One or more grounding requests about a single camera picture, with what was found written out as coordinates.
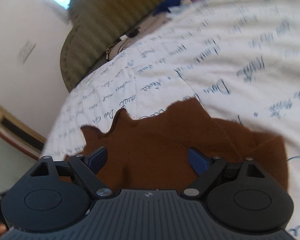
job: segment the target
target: striped cushion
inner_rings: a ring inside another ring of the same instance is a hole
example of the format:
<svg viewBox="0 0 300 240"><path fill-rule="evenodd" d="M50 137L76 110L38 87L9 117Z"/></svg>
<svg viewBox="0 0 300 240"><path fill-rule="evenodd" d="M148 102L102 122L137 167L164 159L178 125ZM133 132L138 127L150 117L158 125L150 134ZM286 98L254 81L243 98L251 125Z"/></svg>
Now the striped cushion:
<svg viewBox="0 0 300 240"><path fill-rule="evenodd" d="M71 91L114 43L163 0L71 0L74 24L60 55L62 78Z"/></svg>

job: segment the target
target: brown cloth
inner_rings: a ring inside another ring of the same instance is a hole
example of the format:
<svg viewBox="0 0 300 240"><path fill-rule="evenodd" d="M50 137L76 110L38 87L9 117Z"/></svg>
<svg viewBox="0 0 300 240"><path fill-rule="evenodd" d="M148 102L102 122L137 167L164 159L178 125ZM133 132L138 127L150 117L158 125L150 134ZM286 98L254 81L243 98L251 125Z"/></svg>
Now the brown cloth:
<svg viewBox="0 0 300 240"><path fill-rule="evenodd" d="M132 120L125 109L120 109L106 134L92 126L81 129L87 143L84 155L107 147L108 161L97 176L114 191L184 190L197 178L187 161L190 147L234 163L252 157L285 190L288 187L281 136L252 132L239 123L211 118L194 98L173 103L164 113L141 120Z"/></svg>

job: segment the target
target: navy blue cloth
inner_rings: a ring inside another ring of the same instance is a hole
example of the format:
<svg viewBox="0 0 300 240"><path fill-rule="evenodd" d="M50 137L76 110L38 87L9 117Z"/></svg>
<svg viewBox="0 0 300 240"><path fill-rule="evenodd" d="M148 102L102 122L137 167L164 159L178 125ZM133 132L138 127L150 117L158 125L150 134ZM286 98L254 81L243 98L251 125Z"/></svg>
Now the navy blue cloth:
<svg viewBox="0 0 300 240"><path fill-rule="evenodd" d="M168 7L178 6L180 2L181 0L165 0L157 6L152 15L155 16L162 12L170 12Z"/></svg>

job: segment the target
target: circular pad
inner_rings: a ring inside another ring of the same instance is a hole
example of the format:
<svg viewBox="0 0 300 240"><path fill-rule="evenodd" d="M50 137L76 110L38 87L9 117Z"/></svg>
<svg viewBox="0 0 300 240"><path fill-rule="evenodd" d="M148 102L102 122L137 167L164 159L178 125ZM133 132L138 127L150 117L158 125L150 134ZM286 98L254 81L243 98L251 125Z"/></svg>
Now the circular pad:
<svg viewBox="0 0 300 240"><path fill-rule="evenodd" d="M84 189L58 178L35 178L19 181L3 198L1 210L9 226L27 232L51 232L84 217L90 204Z"/></svg>
<svg viewBox="0 0 300 240"><path fill-rule="evenodd" d="M267 208L271 198L262 191L246 189L234 195L234 202L241 208L258 211Z"/></svg>
<svg viewBox="0 0 300 240"><path fill-rule="evenodd" d="M221 224L245 232L270 232L287 224L293 202L280 187L259 178L221 184L207 196L207 208Z"/></svg>
<svg viewBox="0 0 300 240"><path fill-rule="evenodd" d="M30 192L25 198L28 208L36 211L50 210L58 206L62 201L59 192L51 189L38 189Z"/></svg>

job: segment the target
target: white bedsheet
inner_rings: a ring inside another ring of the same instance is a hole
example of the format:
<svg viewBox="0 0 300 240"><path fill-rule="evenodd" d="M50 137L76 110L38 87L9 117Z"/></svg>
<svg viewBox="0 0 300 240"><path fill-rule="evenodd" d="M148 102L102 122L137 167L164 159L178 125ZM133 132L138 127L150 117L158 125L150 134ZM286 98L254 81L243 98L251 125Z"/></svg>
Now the white bedsheet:
<svg viewBox="0 0 300 240"><path fill-rule="evenodd" d="M196 97L212 117L281 134L300 239L300 0L203 0L85 78L67 98L43 155L80 152L84 124L107 132L118 109L154 116Z"/></svg>

